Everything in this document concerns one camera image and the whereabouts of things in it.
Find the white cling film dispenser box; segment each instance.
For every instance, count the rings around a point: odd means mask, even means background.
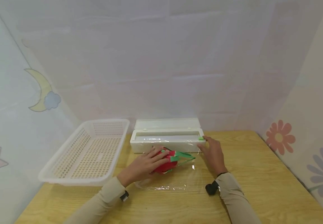
[[[205,144],[197,118],[137,120],[130,139],[134,153],[149,151],[161,145],[180,152],[198,152],[197,144]]]

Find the hand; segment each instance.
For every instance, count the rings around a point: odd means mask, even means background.
[[[207,136],[203,138],[209,143],[209,148],[198,144],[199,149],[203,152],[208,165],[213,169],[216,175],[227,173],[225,167],[224,154],[222,153],[220,142]]]
[[[168,158],[163,158],[169,154],[168,150],[157,155],[162,149],[163,146],[153,147],[148,153],[138,156],[128,167],[117,175],[119,182],[124,187],[127,187],[136,181],[150,178],[153,170],[169,162]]]

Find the wall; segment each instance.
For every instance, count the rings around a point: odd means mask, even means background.
[[[323,1],[0,0],[0,14],[80,120],[197,116],[206,130],[263,132]]]
[[[295,87],[263,137],[323,206],[323,18]]]
[[[78,125],[44,76],[25,71],[36,67],[30,67],[0,19],[0,223],[18,218],[41,186],[39,171]],[[41,93],[50,87],[53,95],[45,99]],[[42,104],[34,106],[40,99]]]

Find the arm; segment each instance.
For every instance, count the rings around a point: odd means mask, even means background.
[[[231,173],[221,174],[216,182],[219,184],[220,197],[227,206],[233,224],[261,223]]]
[[[155,148],[138,156],[117,177],[113,177],[102,189],[69,217],[64,224],[97,224],[110,208],[124,194],[125,188],[133,182],[150,178],[160,165],[169,162],[169,151],[157,155],[163,147]]]
[[[113,177],[102,189],[69,217],[64,224],[97,224],[125,192],[117,177]]]
[[[204,136],[209,143],[209,148],[199,144],[199,149],[203,152],[204,157],[209,166],[216,174],[220,174],[216,178],[216,182],[220,187],[220,197],[227,206],[233,224],[258,224],[261,223],[251,205],[242,193],[240,185],[235,177],[230,174],[224,163],[224,155],[220,146],[220,142]]]

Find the beige sleeve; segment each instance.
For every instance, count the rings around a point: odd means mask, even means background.
[[[261,223],[231,173],[221,174],[215,181],[220,186],[220,197],[227,206],[232,224]]]
[[[113,177],[102,189],[76,210],[64,224],[97,224],[108,210],[124,194],[125,188],[117,177]]]

